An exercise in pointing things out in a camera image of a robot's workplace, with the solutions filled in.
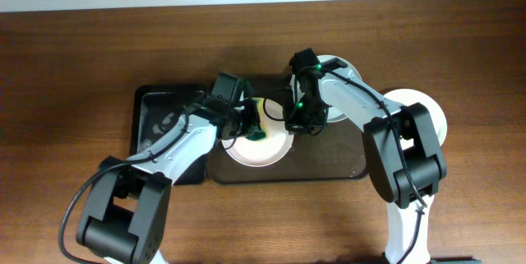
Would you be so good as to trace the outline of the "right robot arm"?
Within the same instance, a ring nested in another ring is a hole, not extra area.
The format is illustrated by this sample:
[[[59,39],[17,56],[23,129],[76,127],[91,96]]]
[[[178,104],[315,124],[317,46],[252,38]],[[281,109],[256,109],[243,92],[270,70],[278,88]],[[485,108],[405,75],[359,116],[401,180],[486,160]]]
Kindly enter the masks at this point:
[[[369,177],[387,204],[387,263],[429,263],[429,212],[447,165],[429,109],[384,97],[345,61],[320,61],[310,48],[290,59],[293,102],[284,108],[292,134],[316,135],[331,108],[358,127]]]

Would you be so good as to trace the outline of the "white plate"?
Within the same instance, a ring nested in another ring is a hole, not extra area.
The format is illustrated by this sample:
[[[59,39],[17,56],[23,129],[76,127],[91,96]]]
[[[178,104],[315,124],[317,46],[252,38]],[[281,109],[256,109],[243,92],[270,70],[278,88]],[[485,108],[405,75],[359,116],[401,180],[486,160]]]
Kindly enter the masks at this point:
[[[260,141],[249,141],[246,137],[238,137],[236,141],[221,141],[230,157],[240,164],[253,168],[276,163],[288,153],[293,144],[293,135],[285,129],[284,122],[272,120],[265,114],[266,110],[272,118],[278,118],[282,115],[283,107],[273,100],[264,102],[263,98],[256,99],[262,103],[263,114],[261,116],[266,138]]]
[[[423,104],[430,112],[440,146],[444,144],[447,136],[447,120],[444,111],[432,97],[413,89],[394,89],[385,93],[385,97],[406,106],[415,103]]]

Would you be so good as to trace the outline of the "pale green plate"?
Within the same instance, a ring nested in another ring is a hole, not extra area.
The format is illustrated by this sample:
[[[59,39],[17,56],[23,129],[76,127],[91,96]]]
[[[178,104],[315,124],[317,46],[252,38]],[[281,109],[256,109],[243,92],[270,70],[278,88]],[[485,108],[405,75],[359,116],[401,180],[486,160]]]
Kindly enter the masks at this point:
[[[293,70],[292,78],[290,79],[290,87],[293,92],[293,102],[296,105],[295,116],[300,113],[305,113],[308,109],[313,112],[320,110],[326,114],[326,123],[337,123],[348,118],[348,115],[337,109],[336,106],[327,104],[323,100],[323,94],[320,93],[320,84],[317,81],[313,83],[301,83],[302,79],[306,79],[302,73],[300,78],[296,78],[296,74],[303,67],[313,67],[313,71],[317,70],[322,73],[325,69],[336,72],[343,78],[351,78],[361,81],[362,78],[358,70],[344,58],[324,54],[315,55],[314,53],[295,53],[289,61],[289,65]]]

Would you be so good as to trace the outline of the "green and yellow sponge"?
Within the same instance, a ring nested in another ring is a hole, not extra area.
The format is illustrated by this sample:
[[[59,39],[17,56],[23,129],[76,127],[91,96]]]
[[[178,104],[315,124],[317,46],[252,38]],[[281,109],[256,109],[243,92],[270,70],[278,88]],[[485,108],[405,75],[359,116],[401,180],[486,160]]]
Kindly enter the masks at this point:
[[[262,121],[262,103],[259,99],[252,98],[247,104],[247,134],[249,141],[260,141],[266,138],[266,132]]]

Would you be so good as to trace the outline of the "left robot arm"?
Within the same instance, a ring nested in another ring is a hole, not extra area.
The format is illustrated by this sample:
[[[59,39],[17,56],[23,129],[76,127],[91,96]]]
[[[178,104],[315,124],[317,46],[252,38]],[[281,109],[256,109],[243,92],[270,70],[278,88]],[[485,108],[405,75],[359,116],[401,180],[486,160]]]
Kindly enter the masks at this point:
[[[81,187],[88,192],[76,241],[110,263],[163,263],[172,187],[222,140],[260,130],[248,80],[218,75],[209,92],[182,107],[176,124],[142,152],[109,156]]]

